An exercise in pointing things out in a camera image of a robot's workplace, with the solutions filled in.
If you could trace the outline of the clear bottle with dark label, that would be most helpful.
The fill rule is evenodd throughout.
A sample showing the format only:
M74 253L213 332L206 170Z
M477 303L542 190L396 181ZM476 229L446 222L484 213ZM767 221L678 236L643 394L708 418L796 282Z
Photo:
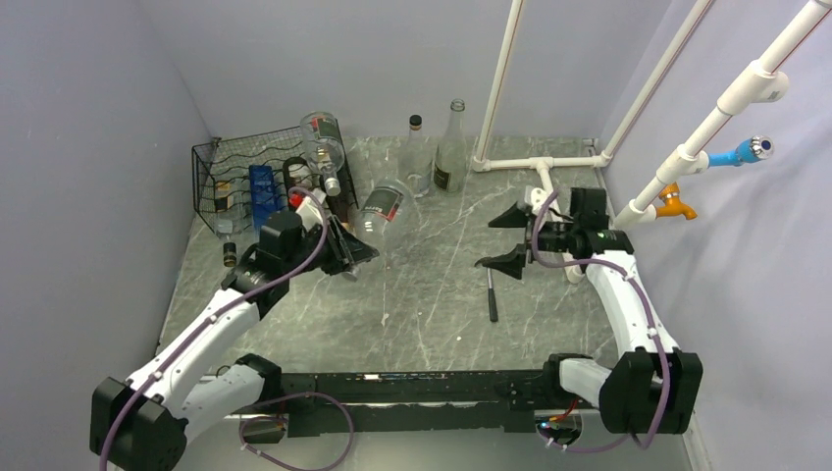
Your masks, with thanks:
M434 158L433 183L441 191L455 193L462 189L467 173L468 153L463 133L466 105L454 98L449 104L449 118Z

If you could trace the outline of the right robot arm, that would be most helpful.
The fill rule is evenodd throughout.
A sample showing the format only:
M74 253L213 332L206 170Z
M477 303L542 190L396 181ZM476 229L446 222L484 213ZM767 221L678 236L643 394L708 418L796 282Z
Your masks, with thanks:
M547 257L561 254L561 267L578 269L598 294L617 347L615 365L606 368L582 354L554 354L540 383L543 399L563 407L578 396L599 412L612 434L649 438L687 432L703 376L699 356L683 351L660 322L630 239L610 226L605 190L571 188L565 215L553 207L556 196L527 187L520 200L488 223L523 230L523 241L506 254L477 262L519 280L527 265L553 268Z

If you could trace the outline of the clear bottle green label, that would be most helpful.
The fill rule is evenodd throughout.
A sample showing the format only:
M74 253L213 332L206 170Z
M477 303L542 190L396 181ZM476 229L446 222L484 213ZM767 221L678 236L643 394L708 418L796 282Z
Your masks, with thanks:
M377 248L380 255L357 266L358 282L392 269L411 241L417 225L415 203L409 190L396 179L384 179L374 185L352 221L354 236Z

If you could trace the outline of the clear frosted short bottle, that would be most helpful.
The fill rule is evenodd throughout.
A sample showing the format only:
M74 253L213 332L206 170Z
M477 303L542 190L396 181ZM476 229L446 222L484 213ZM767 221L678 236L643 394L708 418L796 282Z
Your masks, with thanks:
M398 179L413 198L427 195L431 186L432 157L422 125L423 119L420 115L414 114L409 117L408 136L398 155Z

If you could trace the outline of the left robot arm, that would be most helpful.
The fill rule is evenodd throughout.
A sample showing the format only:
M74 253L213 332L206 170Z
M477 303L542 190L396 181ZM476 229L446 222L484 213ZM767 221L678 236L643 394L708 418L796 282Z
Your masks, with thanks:
M108 377L94 390L89 447L100 468L171 470L190 442L231 413L274 409L286 392L282 369L257 354L210 382L202 377L287 295L291 278L353 273L379 254L336 216L272 214L190 325L127 379Z

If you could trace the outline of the clear bottle red label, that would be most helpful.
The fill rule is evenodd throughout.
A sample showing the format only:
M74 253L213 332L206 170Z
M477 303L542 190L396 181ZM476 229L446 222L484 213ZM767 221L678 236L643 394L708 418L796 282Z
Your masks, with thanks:
M299 126L307 166L322 177L328 196L339 196L338 171L345 162L345 153L338 120L328 112L316 111L304 116Z

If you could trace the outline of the amber bottle gold foil neck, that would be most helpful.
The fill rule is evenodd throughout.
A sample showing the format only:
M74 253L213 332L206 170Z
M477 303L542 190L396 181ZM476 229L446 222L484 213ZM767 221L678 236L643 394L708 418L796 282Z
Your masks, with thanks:
M346 189L342 189L336 196L328 195L326 197L327 206L332 214L334 214L340 223L348 230L353 229L353 224L350 219L350 201L349 193Z

